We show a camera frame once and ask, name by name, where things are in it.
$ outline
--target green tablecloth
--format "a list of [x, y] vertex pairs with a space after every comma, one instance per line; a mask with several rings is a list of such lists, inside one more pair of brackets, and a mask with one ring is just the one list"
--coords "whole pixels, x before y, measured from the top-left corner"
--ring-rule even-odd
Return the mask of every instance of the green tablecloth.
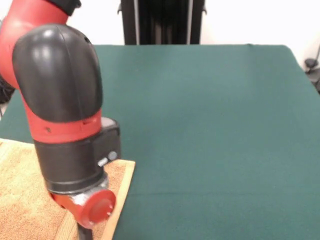
[[[288, 48], [96, 50], [136, 161], [115, 240], [320, 239], [320, 100]], [[32, 141], [18, 94], [0, 137]]]

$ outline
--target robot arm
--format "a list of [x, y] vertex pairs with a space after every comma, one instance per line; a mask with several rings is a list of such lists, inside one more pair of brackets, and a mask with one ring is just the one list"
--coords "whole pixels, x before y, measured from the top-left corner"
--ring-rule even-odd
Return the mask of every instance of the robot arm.
[[0, 75], [21, 93], [49, 194], [92, 229], [114, 209], [104, 165], [120, 158], [121, 142], [117, 122], [102, 118], [94, 47], [66, 25], [80, 5], [13, 0], [0, 29]]

